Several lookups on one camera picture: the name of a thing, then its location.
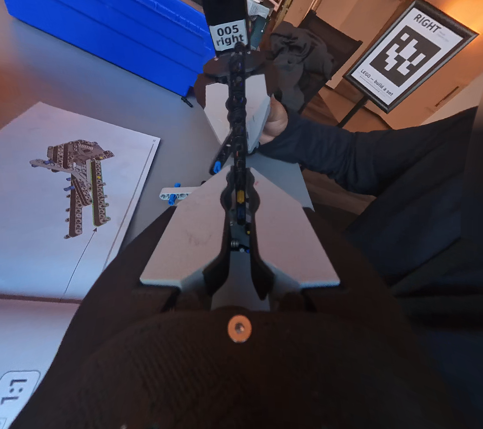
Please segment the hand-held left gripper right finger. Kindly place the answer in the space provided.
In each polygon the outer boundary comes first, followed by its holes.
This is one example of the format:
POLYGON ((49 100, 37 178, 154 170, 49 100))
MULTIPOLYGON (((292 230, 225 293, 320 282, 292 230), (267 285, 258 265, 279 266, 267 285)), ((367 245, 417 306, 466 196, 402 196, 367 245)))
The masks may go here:
POLYGON ((249 212, 251 277, 260 299, 341 284, 303 206, 252 167, 249 212))

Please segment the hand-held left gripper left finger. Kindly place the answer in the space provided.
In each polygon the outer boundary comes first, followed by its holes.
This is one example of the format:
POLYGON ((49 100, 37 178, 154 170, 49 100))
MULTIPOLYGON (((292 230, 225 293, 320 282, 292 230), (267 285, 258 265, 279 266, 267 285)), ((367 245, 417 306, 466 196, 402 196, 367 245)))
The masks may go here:
POLYGON ((225 283, 230 261, 231 174, 224 167, 181 201, 160 237, 140 282, 212 297, 225 283))

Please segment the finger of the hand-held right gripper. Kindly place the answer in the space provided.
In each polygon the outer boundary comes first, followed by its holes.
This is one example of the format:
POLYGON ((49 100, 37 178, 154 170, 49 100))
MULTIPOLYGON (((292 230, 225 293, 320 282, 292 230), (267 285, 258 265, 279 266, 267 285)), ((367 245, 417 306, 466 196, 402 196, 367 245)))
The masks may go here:
POLYGON ((212 83, 206 86, 205 115, 220 145, 224 144, 230 133, 228 110, 228 86, 223 83, 212 83))
POLYGON ((245 82, 247 152, 258 146, 270 112, 270 96, 267 93, 265 75, 250 76, 245 82))

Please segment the long black lego beam assembly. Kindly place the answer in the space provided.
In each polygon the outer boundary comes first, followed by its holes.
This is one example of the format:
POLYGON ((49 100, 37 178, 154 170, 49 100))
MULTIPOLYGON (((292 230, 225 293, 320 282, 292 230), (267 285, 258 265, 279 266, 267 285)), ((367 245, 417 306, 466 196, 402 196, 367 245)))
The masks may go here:
POLYGON ((246 48, 242 42, 236 43, 234 52, 228 59, 228 98, 226 101, 227 119, 230 133, 224 140, 210 170, 210 175, 216 175, 222 169, 222 164, 233 155, 231 181, 235 194, 235 215, 238 225, 250 235, 251 224, 246 221, 246 156, 248 140, 246 128, 246 48))

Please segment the person's right forearm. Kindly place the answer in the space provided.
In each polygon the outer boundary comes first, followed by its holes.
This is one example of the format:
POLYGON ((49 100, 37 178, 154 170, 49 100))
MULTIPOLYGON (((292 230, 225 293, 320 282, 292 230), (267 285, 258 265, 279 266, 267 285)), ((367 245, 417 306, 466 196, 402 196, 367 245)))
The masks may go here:
POLYGON ((287 112, 264 156, 327 175, 345 190, 379 196, 398 180, 435 185, 463 172, 477 107, 400 130, 350 132, 287 112))

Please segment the light grey lego beam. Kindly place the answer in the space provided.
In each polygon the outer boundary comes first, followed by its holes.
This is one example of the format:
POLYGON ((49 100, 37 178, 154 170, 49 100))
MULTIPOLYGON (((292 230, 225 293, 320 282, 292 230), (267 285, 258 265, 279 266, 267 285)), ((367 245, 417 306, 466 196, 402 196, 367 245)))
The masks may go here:
POLYGON ((196 189, 197 186, 188 187, 181 186, 180 183, 176 183, 174 186, 162 188, 159 198, 162 201, 165 201, 169 206, 174 206, 178 201, 186 199, 196 189))

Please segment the lego instruction booklet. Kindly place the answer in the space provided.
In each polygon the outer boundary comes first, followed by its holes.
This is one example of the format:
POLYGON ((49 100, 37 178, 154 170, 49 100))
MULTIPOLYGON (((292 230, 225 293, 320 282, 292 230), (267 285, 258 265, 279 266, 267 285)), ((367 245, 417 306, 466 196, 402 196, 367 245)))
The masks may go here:
POLYGON ((82 300, 120 250, 160 143, 41 102, 1 128, 1 294, 82 300))

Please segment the person's right hand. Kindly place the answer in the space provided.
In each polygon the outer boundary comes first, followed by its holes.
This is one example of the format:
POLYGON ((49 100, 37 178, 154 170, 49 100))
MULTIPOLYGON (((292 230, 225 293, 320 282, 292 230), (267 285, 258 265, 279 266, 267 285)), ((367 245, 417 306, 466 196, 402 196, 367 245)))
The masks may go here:
POLYGON ((259 138, 261 145, 273 141, 286 129, 288 124, 288 114, 281 102, 274 96, 270 98, 269 116, 265 122, 259 138))

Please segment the small printed box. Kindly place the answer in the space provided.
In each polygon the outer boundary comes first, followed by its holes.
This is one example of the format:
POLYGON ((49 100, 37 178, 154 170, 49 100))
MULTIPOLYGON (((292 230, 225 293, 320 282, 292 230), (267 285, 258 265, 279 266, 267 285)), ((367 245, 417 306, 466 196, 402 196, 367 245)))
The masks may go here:
POLYGON ((273 12, 273 4, 268 0, 247 0, 250 46, 259 49, 266 26, 273 12))

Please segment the dark jacket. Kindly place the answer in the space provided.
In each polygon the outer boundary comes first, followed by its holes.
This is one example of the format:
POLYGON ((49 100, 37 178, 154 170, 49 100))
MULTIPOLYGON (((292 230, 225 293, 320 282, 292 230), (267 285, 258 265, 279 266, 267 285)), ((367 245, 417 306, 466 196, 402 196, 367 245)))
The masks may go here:
POLYGON ((309 30, 282 21, 270 34, 277 74, 275 97, 290 112, 301 112, 333 76, 334 57, 309 30))

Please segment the black chair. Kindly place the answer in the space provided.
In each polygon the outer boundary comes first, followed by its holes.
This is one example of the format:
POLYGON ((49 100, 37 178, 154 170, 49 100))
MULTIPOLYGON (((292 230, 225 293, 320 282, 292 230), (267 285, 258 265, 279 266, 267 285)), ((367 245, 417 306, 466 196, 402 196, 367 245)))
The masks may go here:
POLYGON ((332 75, 340 70, 363 43, 322 20, 313 10, 307 12, 298 27, 311 32, 325 44, 333 58, 332 75))

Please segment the person's dark clothing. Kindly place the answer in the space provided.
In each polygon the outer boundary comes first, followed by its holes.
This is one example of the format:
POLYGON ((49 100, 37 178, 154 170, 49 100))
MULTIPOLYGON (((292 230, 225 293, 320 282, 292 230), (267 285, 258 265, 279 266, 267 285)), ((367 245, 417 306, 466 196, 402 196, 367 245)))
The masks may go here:
POLYGON ((348 228, 348 239, 419 327, 462 420, 468 428, 482 428, 479 113, 461 174, 432 186, 403 177, 375 198, 348 228))

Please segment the large blue plastic bin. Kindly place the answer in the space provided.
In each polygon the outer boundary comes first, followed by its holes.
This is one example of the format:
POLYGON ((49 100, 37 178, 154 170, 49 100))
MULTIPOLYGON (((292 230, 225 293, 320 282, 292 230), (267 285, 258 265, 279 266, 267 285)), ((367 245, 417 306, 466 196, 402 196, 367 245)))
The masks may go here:
POLYGON ((191 0, 4 0, 14 18, 185 96, 215 56, 191 0))

